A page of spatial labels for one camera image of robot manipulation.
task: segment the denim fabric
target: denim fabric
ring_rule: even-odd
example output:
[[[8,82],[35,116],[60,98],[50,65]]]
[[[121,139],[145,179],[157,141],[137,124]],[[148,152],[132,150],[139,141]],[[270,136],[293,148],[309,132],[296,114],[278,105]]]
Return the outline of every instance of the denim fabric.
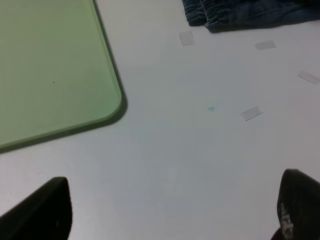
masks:
[[[320,19],[320,0],[182,0],[190,26],[218,32]]]

